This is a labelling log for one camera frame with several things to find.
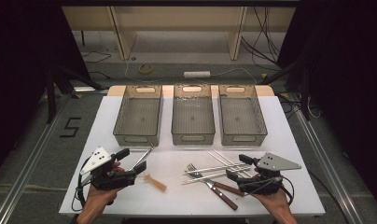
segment wrist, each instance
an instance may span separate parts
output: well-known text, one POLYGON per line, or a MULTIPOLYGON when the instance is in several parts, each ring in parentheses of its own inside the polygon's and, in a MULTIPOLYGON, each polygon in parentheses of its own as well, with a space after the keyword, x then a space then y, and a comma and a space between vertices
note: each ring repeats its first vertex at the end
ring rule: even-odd
POLYGON ((104 212, 105 206, 99 204, 99 202, 93 202, 91 199, 86 201, 83 211, 77 217, 77 223, 93 223, 95 219, 104 212))
POLYGON ((297 224, 297 221, 291 214, 290 210, 288 210, 288 212, 285 211, 278 213, 278 215, 274 216, 275 220, 279 224, 297 224))

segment fork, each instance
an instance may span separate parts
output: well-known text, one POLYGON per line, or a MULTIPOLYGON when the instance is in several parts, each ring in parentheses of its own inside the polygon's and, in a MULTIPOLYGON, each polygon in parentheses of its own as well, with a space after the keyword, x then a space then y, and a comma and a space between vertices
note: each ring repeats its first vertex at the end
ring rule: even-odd
MULTIPOLYGON (((196 172, 196 171, 197 171, 197 168, 195 168, 195 166, 194 166, 192 163, 190 163, 190 164, 188 165, 188 169, 189 169, 190 171, 193 171, 192 173, 189 173, 189 174, 188 174, 188 175, 190 175, 191 177, 193 177, 193 178, 201 178, 201 177, 202 177, 202 174, 201 174, 200 172, 196 172)), ((238 190, 238 189, 235 189, 235 188, 233 188, 233 187, 227 186, 227 185, 225 185, 225 184, 219 183, 219 182, 217 182, 217 181, 214 181, 214 180, 211 180, 211 179, 208 179, 208 178, 204 179, 203 182, 205 182, 205 181, 208 182, 208 183, 210 183, 210 184, 212 184, 212 185, 214 185, 215 187, 218 187, 218 188, 220 188, 220 189, 227 190, 227 191, 229 191, 229 192, 231 192, 231 193, 234 193, 234 194, 237 194, 237 195, 239 195, 239 196, 241 196, 241 197, 244 197, 244 193, 241 192, 241 191, 238 190)))

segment metal rail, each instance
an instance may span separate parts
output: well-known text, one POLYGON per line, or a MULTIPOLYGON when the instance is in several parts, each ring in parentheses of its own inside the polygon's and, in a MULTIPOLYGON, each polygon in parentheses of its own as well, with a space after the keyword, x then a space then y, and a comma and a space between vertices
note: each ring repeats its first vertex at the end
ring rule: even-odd
MULTIPOLYGON (((297 100, 298 99, 295 96, 293 96, 293 101, 297 100)), ((328 179, 328 182, 331 185, 335 197, 339 201, 349 223, 363 223, 359 213, 356 210, 353 200, 351 199, 348 191, 346 190, 346 187, 344 186, 334 166, 332 165, 331 160, 328 157, 328 153, 323 148, 311 122, 308 121, 300 111, 298 111, 296 114, 299 118, 301 127, 305 131, 305 134, 307 135, 308 140, 311 143, 314 153, 318 158, 323 171, 325 172, 326 178, 328 179)))
POLYGON ((13 213, 14 208, 17 205, 17 202, 20 199, 26 184, 31 178, 31 175, 35 170, 35 167, 49 142, 50 136, 55 129, 55 124, 57 123, 59 116, 61 115, 61 112, 63 111, 63 108, 66 106, 69 99, 70 95, 64 95, 61 98, 61 101, 59 103, 60 107, 58 108, 54 119, 46 125, 46 128, 37 141, 34 150, 28 158, 28 161, 23 166, 20 175, 18 176, 8 195, 0 205, 0 224, 7 223, 9 218, 11 217, 11 214, 13 213))

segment black cable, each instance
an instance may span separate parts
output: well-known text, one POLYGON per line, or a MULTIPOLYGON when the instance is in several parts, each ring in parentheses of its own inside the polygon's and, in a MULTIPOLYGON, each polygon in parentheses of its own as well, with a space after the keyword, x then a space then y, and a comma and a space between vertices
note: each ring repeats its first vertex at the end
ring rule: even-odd
MULTIPOLYGON (((89 159, 90 159, 90 158, 87 158, 87 159, 84 161, 84 163, 83 163, 83 165, 81 166, 81 169, 80 169, 80 170, 83 169, 83 167, 87 164, 87 161, 88 161, 89 159)), ((86 201, 85 201, 85 199, 84 199, 83 188, 84 188, 84 186, 86 186, 87 184, 84 185, 84 186, 81 185, 81 177, 82 177, 82 175, 81 175, 80 173, 78 173, 78 179, 77 179, 77 187, 76 187, 75 197, 73 198, 73 200, 72 200, 72 204, 71 204, 71 208, 72 208, 72 210, 75 211, 75 212, 79 212, 79 211, 82 210, 82 209, 77 210, 77 209, 73 208, 73 203, 74 203, 75 199, 78 199, 78 200, 80 201, 82 207, 84 207, 84 204, 86 203, 86 201)))
POLYGON ((102 72, 98 72, 98 71, 89 72, 89 73, 98 73, 98 74, 101 74, 101 75, 102 75, 102 76, 104 76, 104 77, 107 77, 107 79, 110 79, 110 78, 112 78, 112 77, 108 76, 107 74, 105 74, 105 73, 102 73, 102 72))
POLYGON ((272 38, 271 38, 271 33, 269 31, 269 26, 270 26, 270 20, 269 20, 270 8, 269 7, 265 7, 264 8, 264 22, 260 21, 260 18, 258 16, 258 12, 256 11, 256 8, 253 7, 253 9, 255 10, 255 14, 256 14, 256 17, 258 19, 258 24, 259 24, 259 26, 261 28, 260 35, 264 34, 264 36, 266 37, 266 39, 267 39, 267 45, 268 45, 268 49, 270 51, 270 54, 272 55, 273 60, 276 61, 276 59, 273 56, 273 54, 275 54, 277 57, 279 57, 278 56, 279 49, 273 44, 273 41, 272 41, 272 38))
POLYGON ((289 99, 287 99, 285 96, 283 96, 279 92, 276 93, 275 95, 279 99, 282 99, 284 101, 284 102, 279 101, 281 104, 289 104, 290 105, 290 109, 289 110, 287 110, 287 111, 284 110, 285 114, 290 113, 293 110, 294 107, 300 108, 300 102, 290 101, 289 99))
POLYGON ((270 26, 270 20, 269 20, 270 10, 271 10, 270 7, 265 7, 265 35, 267 37, 268 46, 269 46, 269 48, 271 48, 270 49, 270 53, 272 54, 272 51, 273 51, 273 54, 275 54, 278 57, 278 53, 276 51, 279 52, 279 49, 273 44, 273 41, 272 41, 272 38, 271 38, 271 33, 270 33, 270 30, 269 30, 269 26, 270 26))
POLYGON ((294 114, 297 113, 297 111, 300 111, 300 108, 297 108, 291 115, 289 115, 289 117, 287 117, 287 119, 290 119, 294 114))
POLYGON ((289 180, 289 179, 287 179, 286 177, 284 177, 283 176, 283 178, 285 179, 285 180, 287 180, 288 182, 289 182, 289 184, 290 184, 290 186, 291 186, 291 194, 290 194, 290 192, 287 190, 287 189, 285 189, 285 187, 284 186, 281 186, 281 189, 285 192, 285 194, 287 194, 287 196, 289 197, 289 201, 288 201, 288 205, 291 205, 292 203, 293 203, 293 200, 294 200, 294 186, 293 186, 293 183, 291 183, 291 181, 289 180))
POLYGON ((328 187, 326 187, 326 185, 319 179, 319 177, 317 177, 314 173, 312 173, 310 170, 308 170, 308 173, 313 176, 317 182, 320 183, 320 185, 322 185, 322 187, 328 192, 328 194, 330 195, 331 199, 337 204, 338 208, 340 209, 342 215, 343 215, 343 219, 345 219, 345 222, 347 224, 349 224, 349 221, 348 221, 348 217, 345 215, 345 213, 343 212, 342 210, 342 206, 340 205, 340 203, 338 202, 337 198, 334 196, 334 194, 331 192, 331 190, 328 189, 328 187))
POLYGON ((265 184, 265 185, 259 187, 258 189, 255 189, 255 190, 253 190, 253 191, 247 193, 245 196, 247 196, 247 195, 252 195, 252 194, 256 193, 257 191, 259 191, 259 190, 261 190, 261 189, 264 189, 265 187, 269 186, 269 185, 272 183, 272 180, 271 180, 271 179, 266 180, 266 182, 267 182, 267 181, 268 181, 267 184, 265 184))
POLYGON ((89 55, 92 54, 92 53, 98 53, 98 54, 106 55, 106 57, 103 58, 103 59, 101 59, 101 60, 95 61, 95 62, 86 61, 85 63, 98 63, 98 62, 101 62, 101 61, 103 61, 103 60, 106 60, 106 59, 108 59, 108 58, 110 58, 110 57, 112 56, 111 54, 108 54, 108 53, 101 53, 101 52, 97 52, 97 51, 91 51, 91 52, 88 53, 88 54, 82 54, 81 57, 83 57, 83 58, 84 58, 84 57, 87 57, 87 56, 89 56, 89 55))
POLYGON ((243 47, 249 51, 251 54, 252 54, 252 61, 253 63, 257 66, 257 67, 260 67, 260 68, 264 68, 264 69, 267 69, 267 70, 271 70, 271 71, 276 71, 276 72, 279 72, 281 71, 280 69, 273 69, 273 68, 268 68, 268 67, 264 67, 264 66, 261 66, 259 65, 258 63, 256 63, 255 61, 255 58, 253 56, 257 56, 259 58, 262 58, 262 59, 266 59, 268 61, 270 61, 271 63, 276 64, 276 62, 272 61, 271 59, 267 58, 266 55, 264 55, 263 53, 261 53, 260 51, 258 51, 257 49, 254 49, 252 46, 249 45, 249 43, 247 43, 247 41, 242 37, 242 41, 241 41, 243 47))

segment chopsticks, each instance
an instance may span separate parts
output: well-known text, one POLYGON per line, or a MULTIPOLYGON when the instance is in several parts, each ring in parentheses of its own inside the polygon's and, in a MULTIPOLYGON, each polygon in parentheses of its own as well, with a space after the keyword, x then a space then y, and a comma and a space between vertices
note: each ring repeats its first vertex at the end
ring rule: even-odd
POLYGON ((230 164, 230 165, 216 166, 216 167, 205 168, 205 169, 196 170, 196 171, 185 171, 185 172, 186 172, 186 174, 192 174, 192 173, 195 173, 195 172, 202 172, 202 173, 203 172, 212 172, 212 171, 224 170, 224 169, 235 167, 235 166, 245 166, 245 165, 246 164, 244 162, 240 162, 240 163, 234 163, 234 164, 230 164))
MULTIPOLYGON (((249 169, 250 169, 250 166, 245 167, 245 168, 235 169, 235 170, 233 170, 233 172, 237 173, 237 172, 242 172, 242 171, 249 170, 249 169)), ((203 181, 204 179, 217 178, 217 177, 221 177, 221 176, 224 176, 224 175, 226 175, 225 172, 224 173, 220 173, 220 174, 216 174, 216 175, 207 175, 207 176, 204 176, 204 177, 201 177, 201 178, 195 178, 195 179, 191 179, 191 180, 188 180, 188 181, 182 181, 182 185, 196 183, 196 182, 199 182, 199 181, 203 181)))

